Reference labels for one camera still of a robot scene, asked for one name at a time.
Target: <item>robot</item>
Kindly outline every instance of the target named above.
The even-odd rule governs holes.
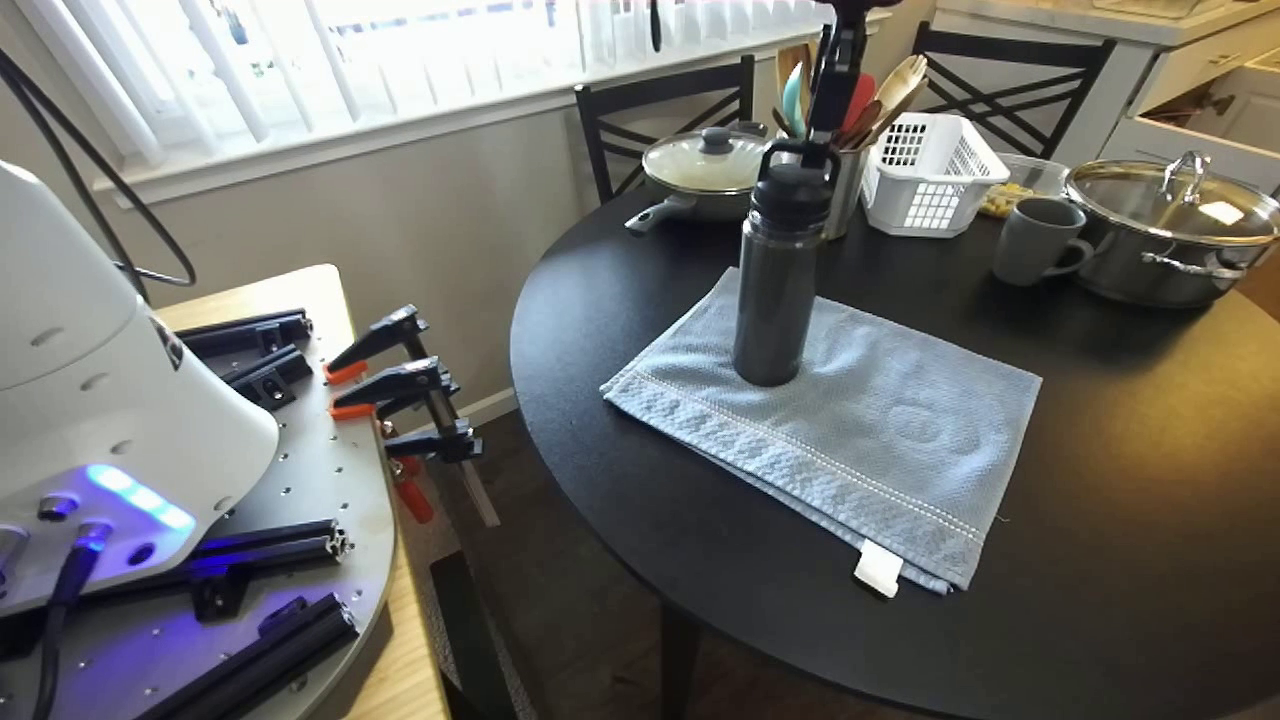
[[[278,457],[75,216],[0,162],[0,616],[39,609],[86,526],[86,590],[176,568]]]

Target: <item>window blinds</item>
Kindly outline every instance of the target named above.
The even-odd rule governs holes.
[[[125,160],[246,156],[818,31],[818,0],[21,0]]]

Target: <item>table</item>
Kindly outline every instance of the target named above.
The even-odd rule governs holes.
[[[958,717],[1226,717],[1280,692],[1280,326],[988,280],[995,225],[821,249],[821,292],[1043,377],[962,594],[878,600],[855,550],[599,398],[737,259],[732,225],[620,225],[620,195],[530,276],[514,381],[579,519],[665,600],[665,706],[697,631],[838,689]]]

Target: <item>black chair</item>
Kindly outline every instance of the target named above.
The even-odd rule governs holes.
[[[988,135],[1005,141],[1023,156],[1053,156],[1070,135],[1091,78],[1111,54],[1105,45],[1042,45],[1042,39],[995,39],[915,29],[920,54],[930,54],[930,100],[923,111],[962,111]],[[985,73],[1016,68],[1028,78],[980,86]]]
[[[757,76],[757,61],[742,54],[737,64],[692,68],[680,76],[644,76],[644,78],[630,78],[630,85],[576,86],[576,111],[585,123],[599,205],[641,180],[641,156],[656,141],[680,135],[680,133],[703,129],[703,123],[754,121],[754,76]],[[677,100],[697,104],[692,109],[697,115],[685,121],[687,109],[680,104],[685,115],[667,133],[653,133],[644,123],[638,123],[641,109],[674,111]]]

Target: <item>white tag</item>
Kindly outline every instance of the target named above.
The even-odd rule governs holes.
[[[855,561],[851,575],[881,594],[897,594],[897,575],[903,573],[903,561],[873,540],[859,540],[855,550],[863,555]]]

